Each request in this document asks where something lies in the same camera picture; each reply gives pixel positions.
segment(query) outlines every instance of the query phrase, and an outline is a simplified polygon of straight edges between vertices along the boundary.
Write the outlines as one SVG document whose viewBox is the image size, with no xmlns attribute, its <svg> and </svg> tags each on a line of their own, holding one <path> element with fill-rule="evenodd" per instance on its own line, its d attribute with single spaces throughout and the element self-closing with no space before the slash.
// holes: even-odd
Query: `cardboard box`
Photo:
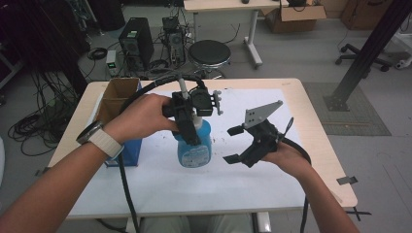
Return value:
<svg viewBox="0 0 412 233">
<path fill-rule="evenodd" d="M 392 4 L 392 0 L 349 0 L 342 22 L 351 30 L 372 30 Z"/>
<path fill-rule="evenodd" d="M 140 88 L 142 86 L 137 78 L 111 79 L 103 93 L 95 119 L 101 120 L 104 124 L 108 123 L 119 115 L 123 102 Z M 137 166 L 141 146 L 141 139 L 130 140 L 124 143 L 122 151 L 124 166 Z M 108 159 L 105 163 L 108 167 L 119 167 L 118 159 Z"/>
<path fill-rule="evenodd" d="M 324 6 L 282 7 L 265 16 L 274 33 L 312 31 L 317 19 L 326 18 Z"/>
</svg>

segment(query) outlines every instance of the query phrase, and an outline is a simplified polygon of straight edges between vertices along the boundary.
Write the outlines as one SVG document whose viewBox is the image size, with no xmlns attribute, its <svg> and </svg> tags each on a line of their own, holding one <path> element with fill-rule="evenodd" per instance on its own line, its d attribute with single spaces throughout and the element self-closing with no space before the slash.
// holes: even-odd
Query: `smartwatch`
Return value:
<svg viewBox="0 0 412 233">
<path fill-rule="evenodd" d="M 99 120 L 93 122 L 85 130 L 83 130 L 76 141 L 80 145 L 93 143 L 112 159 L 115 159 L 123 150 L 122 145 L 103 131 L 103 123 Z"/>
</svg>

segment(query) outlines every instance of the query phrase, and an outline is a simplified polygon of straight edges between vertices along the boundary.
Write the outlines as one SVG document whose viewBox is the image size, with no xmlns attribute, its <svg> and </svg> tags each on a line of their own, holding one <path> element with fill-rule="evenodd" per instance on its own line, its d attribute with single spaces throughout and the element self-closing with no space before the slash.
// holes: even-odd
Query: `computer tower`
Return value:
<svg viewBox="0 0 412 233">
<path fill-rule="evenodd" d="M 181 66 L 186 62 L 185 35 L 182 28 L 166 33 L 167 50 L 170 62 L 175 66 Z"/>
<path fill-rule="evenodd" d="M 131 17 L 119 36 L 119 42 L 129 70 L 149 69 L 155 48 L 147 18 Z"/>
</svg>

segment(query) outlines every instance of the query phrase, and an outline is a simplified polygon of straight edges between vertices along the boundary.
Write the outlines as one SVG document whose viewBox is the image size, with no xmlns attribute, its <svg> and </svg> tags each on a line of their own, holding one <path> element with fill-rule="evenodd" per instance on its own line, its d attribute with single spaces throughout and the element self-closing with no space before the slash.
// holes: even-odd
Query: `table leg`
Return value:
<svg viewBox="0 0 412 233">
<path fill-rule="evenodd" d="M 252 12 L 251 28 L 249 30 L 249 37 L 245 37 L 246 46 L 248 47 L 249 52 L 252 54 L 252 58 L 254 59 L 256 69 L 263 64 L 263 62 L 260 59 L 260 56 L 258 55 L 258 51 L 257 51 L 257 49 L 255 48 L 255 45 L 254 45 L 255 30 L 257 28 L 257 21 L 258 21 L 258 10 L 254 10 Z"/>
</svg>

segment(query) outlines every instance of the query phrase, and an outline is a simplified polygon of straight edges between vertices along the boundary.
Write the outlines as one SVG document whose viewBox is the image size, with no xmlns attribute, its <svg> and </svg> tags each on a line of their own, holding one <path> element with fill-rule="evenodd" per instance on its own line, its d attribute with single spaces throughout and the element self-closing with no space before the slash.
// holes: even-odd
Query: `wrist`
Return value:
<svg viewBox="0 0 412 233">
<path fill-rule="evenodd" d="M 315 171 L 315 169 L 310 166 L 309 164 L 307 166 L 302 166 L 299 171 L 294 174 L 294 177 L 300 182 L 300 183 L 305 183 L 310 179 L 313 179 L 314 177 L 318 176 L 318 173 Z"/>
<path fill-rule="evenodd" d="M 120 127 L 112 120 L 109 123 L 107 123 L 104 127 L 103 130 L 109 134 L 116 142 L 119 144 L 123 145 L 125 141 L 127 141 L 124 138 L 124 132 L 120 129 Z"/>
</svg>

